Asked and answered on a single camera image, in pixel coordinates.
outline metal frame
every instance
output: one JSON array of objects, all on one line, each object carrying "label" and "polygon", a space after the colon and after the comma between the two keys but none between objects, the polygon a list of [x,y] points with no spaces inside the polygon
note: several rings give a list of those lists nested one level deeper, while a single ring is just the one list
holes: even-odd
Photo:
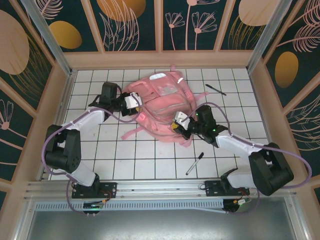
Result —
[{"label": "metal frame", "polygon": [[276,6],[275,11],[273,12],[269,20],[269,23],[264,28],[257,44],[255,45],[251,58],[248,62],[247,70],[249,75],[255,69],[256,65],[261,59],[263,52],[266,50],[268,44],[272,40],[282,19],[286,15],[286,11],[289,9],[291,2],[292,0],[281,0]]},{"label": "metal frame", "polygon": [[62,70],[65,72],[65,74],[70,75],[71,68],[67,62],[67,59],[65,58],[64,53],[62,52],[60,46],[58,45],[55,37],[51,33],[47,22],[42,17],[41,12],[39,11],[38,6],[36,4],[36,1],[21,0],[21,3],[23,4],[25,10],[29,14],[36,28],[41,33],[43,39],[47,43],[52,54],[60,64]]},{"label": "metal frame", "polygon": [[[104,207],[102,211],[196,209],[223,214],[224,211],[218,210],[221,208],[223,199],[234,199],[236,196],[207,197],[205,191],[199,188],[206,180],[208,179],[119,180],[116,198],[111,199],[108,207]],[[20,220],[12,240],[27,239],[37,211],[71,211],[66,202],[66,187],[66,180],[29,182]],[[257,197],[255,189],[251,189],[250,192],[252,198]],[[299,214],[299,206],[294,202],[295,196],[295,192],[288,190],[279,190],[272,195],[273,198],[285,199],[297,239],[308,240],[309,238],[304,237],[308,228],[301,221],[303,218]],[[81,209],[83,202],[83,199],[71,200],[71,204],[78,210]]]}]

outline dark green wall panel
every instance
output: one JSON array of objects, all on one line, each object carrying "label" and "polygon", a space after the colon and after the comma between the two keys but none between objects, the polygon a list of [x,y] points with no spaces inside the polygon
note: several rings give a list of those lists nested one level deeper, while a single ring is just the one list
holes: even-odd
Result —
[{"label": "dark green wall panel", "polygon": [[320,19],[314,18],[318,24],[307,25],[305,12],[310,12],[306,0],[292,21],[270,59],[266,63],[275,90],[282,106],[286,106],[307,83],[320,71],[318,61],[320,55],[319,32]]},{"label": "dark green wall panel", "polygon": [[[18,34],[21,34],[24,38],[27,37],[29,45],[29,58],[24,70],[22,72],[19,71],[19,74],[13,74],[12,72],[8,73],[6,69],[1,69],[0,67],[0,77],[4,79],[4,81],[19,95],[21,95],[34,109],[37,109],[51,72],[52,65],[11,4],[8,1],[3,2],[0,5],[0,10],[12,16],[18,22],[17,24],[22,26],[24,32],[19,31]],[[12,51],[8,55],[0,56],[0,59],[1,61],[7,61],[8,58],[17,60],[12,63],[13,67],[16,68],[17,64],[19,64],[19,60],[26,57],[26,53],[20,52],[20,46],[14,46],[16,43],[10,42],[14,41],[14,39],[10,38],[10,34],[12,33],[15,32],[0,32],[0,35],[5,36],[3,39],[6,39],[2,42],[2,46],[5,47],[5,44],[12,44],[14,48],[17,48],[17,50],[14,52]]]},{"label": "dark green wall panel", "polygon": [[[18,1],[21,7],[24,9],[20,0]],[[84,8],[80,0],[36,0],[35,3],[39,7],[39,10],[41,11],[42,16],[44,17],[49,27],[52,23],[59,22],[59,26],[57,26],[58,32],[60,30],[60,34],[63,37],[69,39],[69,42],[74,42],[74,45],[77,46],[75,48],[60,46],[63,52],[74,53],[98,51]],[[81,43],[77,44],[78,39],[75,40],[70,38],[70,36],[68,36],[68,31],[64,30],[66,28],[66,25],[69,24],[79,32]]]},{"label": "dark green wall panel", "polygon": [[[107,52],[112,51],[154,51],[156,50],[155,4],[154,0],[124,1],[100,0],[105,7],[100,8],[97,0],[90,0],[101,41]],[[118,10],[110,14],[106,9]]]},{"label": "dark green wall panel", "polygon": [[263,54],[262,54],[262,57],[263,57],[263,58],[265,58],[265,56],[266,56],[266,54],[268,53],[271,45],[274,43],[275,38],[277,37],[277,35],[279,34],[280,30],[281,30],[282,27],[284,26],[286,20],[288,19],[289,15],[290,15],[292,9],[294,8],[294,6],[296,5],[297,1],[298,1],[298,0],[292,0],[288,11],[287,11],[286,14],[284,15],[284,17],[283,17],[281,23],[279,24],[277,30],[276,30],[275,33],[273,34],[273,37],[272,37],[271,41],[269,42],[269,44],[268,44],[268,45],[266,46],[266,48],[265,48],[265,50],[264,50],[264,52],[263,52]]},{"label": "dark green wall panel", "polygon": [[312,176],[320,174],[320,85],[286,115],[301,156]]},{"label": "dark green wall panel", "polygon": [[315,188],[314,193],[316,195],[316,198],[318,199],[318,203],[320,204],[320,187]]},{"label": "dark green wall panel", "polygon": [[5,191],[0,191],[0,211],[1,211],[2,205],[4,204],[6,195],[7,193]]},{"label": "dark green wall panel", "polygon": [[239,17],[241,0],[236,0],[224,35],[221,50],[253,50],[265,29],[262,26],[249,26]]},{"label": "dark green wall panel", "polygon": [[0,90],[0,179],[12,180],[33,118]]},{"label": "dark green wall panel", "polygon": [[186,50],[186,38],[188,50],[214,49],[226,1],[204,2],[189,6],[187,1],[163,1],[163,50]]}]

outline pen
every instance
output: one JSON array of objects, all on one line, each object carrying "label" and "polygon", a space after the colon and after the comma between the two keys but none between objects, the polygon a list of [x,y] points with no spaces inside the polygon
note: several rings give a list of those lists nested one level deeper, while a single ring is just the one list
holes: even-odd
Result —
[{"label": "pen", "polygon": [[185,175],[188,176],[188,174],[191,172],[192,169],[194,169],[194,167],[197,165],[197,163],[200,161],[200,159],[202,159],[202,157],[204,156],[205,154],[202,152],[199,156],[198,156],[198,160],[195,161],[191,167],[189,168],[189,170],[185,173]]},{"label": "pen", "polygon": [[213,90],[217,91],[217,92],[220,93],[220,94],[223,94],[223,95],[227,96],[227,94],[225,94],[224,92],[222,92],[222,91],[214,88],[213,86],[210,86],[209,84],[206,84],[206,86],[207,86],[208,88],[210,88],[210,89],[213,89]]}]

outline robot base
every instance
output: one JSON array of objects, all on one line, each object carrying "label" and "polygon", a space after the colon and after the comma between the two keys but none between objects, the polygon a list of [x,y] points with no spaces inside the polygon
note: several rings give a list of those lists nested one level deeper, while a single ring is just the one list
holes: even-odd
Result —
[{"label": "robot base", "polygon": [[71,198],[73,199],[114,199],[117,194],[117,183],[100,182],[97,174],[95,175],[92,186],[75,184],[72,188]]},{"label": "robot base", "polygon": [[[243,193],[239,191],[238,188],[229,188],[225,190],[221,180],[212,180],[212,181],[205,181],[205,194],[207,197],[223,197],[223,196],[239,196],[241,197]],[[247,195],[250,194],[249,189],[243,188],[243,192]]]}]

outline backpack pocket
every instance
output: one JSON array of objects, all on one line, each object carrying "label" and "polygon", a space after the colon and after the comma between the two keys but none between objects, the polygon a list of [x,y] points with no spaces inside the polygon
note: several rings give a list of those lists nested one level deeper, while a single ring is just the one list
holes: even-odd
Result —
[{"label": "backpack pocket", "polygon": [[153,87],[144,80],[139,80],[129,85],[129,91],[138,93],[139,97],[143,99],[143,103],[153,100],[159,96]]},{"label": "backpack pocket", "polygon": [[144,105],[144,109],[158,122],[171,124],[176,112],[191,113],[188,100],[179,93],[155,98]]}]

